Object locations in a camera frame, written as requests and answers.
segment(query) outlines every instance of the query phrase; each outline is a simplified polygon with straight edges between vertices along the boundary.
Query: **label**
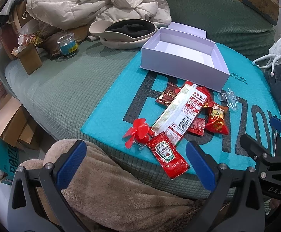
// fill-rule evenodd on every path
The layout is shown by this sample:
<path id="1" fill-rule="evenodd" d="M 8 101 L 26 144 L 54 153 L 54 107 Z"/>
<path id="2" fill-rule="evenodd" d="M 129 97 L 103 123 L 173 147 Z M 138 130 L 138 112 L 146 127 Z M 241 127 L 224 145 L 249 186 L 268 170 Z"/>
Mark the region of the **label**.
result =
<path id="1" fill-rule="evenodd" d="M 78 44 L 76 43 L 76 41 L 72 41 L 69 44 L 60 47 L 62 55 L 71 54 L 72 52 L 77 50 L 77 48 Z"/>
<path id="2" fill-rule="evenodd" d="M 160 142 L 154 149 L 156 153 L 167 163 L 175 159 L 175 156 L 166 141 Z"/>

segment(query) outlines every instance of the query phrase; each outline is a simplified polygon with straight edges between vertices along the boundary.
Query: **drawstring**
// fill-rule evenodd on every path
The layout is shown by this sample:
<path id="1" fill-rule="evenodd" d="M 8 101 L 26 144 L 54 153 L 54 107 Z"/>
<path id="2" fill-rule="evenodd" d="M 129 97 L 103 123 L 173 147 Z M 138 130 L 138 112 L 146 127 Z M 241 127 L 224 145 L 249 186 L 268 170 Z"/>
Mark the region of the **drawstring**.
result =
<path id="1" fill-rule="evenodd" d="M 26 11 L 25 11 L 22 15 L 22 19 L 26 19 L 26 17 L 27 17 L 27 14 L 26 14 Z"/>

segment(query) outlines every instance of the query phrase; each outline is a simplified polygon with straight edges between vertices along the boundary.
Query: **fleece blanket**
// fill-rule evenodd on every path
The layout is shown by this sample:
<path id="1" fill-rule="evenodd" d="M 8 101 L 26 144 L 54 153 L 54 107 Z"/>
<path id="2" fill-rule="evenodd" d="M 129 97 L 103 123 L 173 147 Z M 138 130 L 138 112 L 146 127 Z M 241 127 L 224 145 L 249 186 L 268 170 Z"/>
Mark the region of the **fleece blanket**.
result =
<path id="1" fill-rule="evenodd" d="M 55 162 L 76 140 L 56 142 L 45 159 L 22 163 L 27 170 Z M 203 205 L 157 190 L 137 180 L 99 147 L 86 141 L 87 155 L 62 194 L 90 231 L 182 231 Z M 58 224 L 41 188 L 39 197 L 49 219 Z"/>

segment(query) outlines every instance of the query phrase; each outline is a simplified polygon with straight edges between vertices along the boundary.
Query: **red snack bag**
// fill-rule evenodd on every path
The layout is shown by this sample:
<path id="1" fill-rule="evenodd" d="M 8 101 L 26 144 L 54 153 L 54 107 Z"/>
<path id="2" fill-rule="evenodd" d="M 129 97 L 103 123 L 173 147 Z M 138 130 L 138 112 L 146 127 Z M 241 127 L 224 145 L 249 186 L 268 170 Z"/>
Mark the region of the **red snack bag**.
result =
<path id="1" fill-rule="evenodd" d="M 161 132 L 152 138 L 147 146 L 171 179 L 180 176 L 190 168 L 190 165 L 177 152 L 165 132 Z"/>
<path id="2" fill-rule="evenodd" d="M 209 90 L 205 86 L 200 87 L 200 89 L 202 89 L 202 92 L 207 95 L 207 100 L 206 100 L 206 102 L 205 102 L 203 107 L 204 108 L 213 107 L 214 106 L 214 101 L 211 98 Z"/>
<path id="3" fill-rule="evenodd" d="M 215 105 L 210 109 L 208 123 L 205 125 L 205 129 L 209 132 L 228 135 L 229 129 L 224 121 L 224 113 L 227 109 L 227 107 L 215 103 Z"/>
<path id="4" fill-rule="evenodd" d="M 190 127 L 188 128 L 188 132 L 203 136 L 205 131 L 205 123 L 206 119 L 195 118 Z"/>

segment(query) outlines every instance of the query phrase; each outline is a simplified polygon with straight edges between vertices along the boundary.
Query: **red fan blade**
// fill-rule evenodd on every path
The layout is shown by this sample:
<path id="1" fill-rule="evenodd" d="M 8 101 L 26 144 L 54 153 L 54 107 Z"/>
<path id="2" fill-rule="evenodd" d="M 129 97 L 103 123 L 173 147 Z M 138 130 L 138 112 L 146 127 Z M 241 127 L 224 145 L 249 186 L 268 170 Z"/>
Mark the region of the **red fan blade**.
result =
<path id="1" fill-rule="evenodd" d="M 133 135 L 133 136 L 125 143 L 125 147 L 126 147 L 126 148 L 131 148 L 131 147 L 132 147 L 133 142 L 134 142 L 134 138 L 135 138 L 135 135 Z"/>
<path id="2" fill-rule="evenodd" d="M 149 131 L 149 125 L 147 123 L 142 124 L 138 129 L 137 129 L 137 135 L 140 139 L 143 139 Z"/>
<path id="3" fill-rule="evenodd" d="M 145 118 L 137 118 L 134 120 L 133 122 L 133 127 L 139 127 L 140 125 L 142 125 L 143 123 L 146 122 L 146 119 Z"/>
<path id="4" fill-rule="evenodd" d="M 124 134 L 123 138 L 125 138 L 127 136 L 131 136 L 132 135 L 132 129 L 133 129 L 133 127 L 130 127 L 130 129 L 127 130 L 126 134 Z"/>

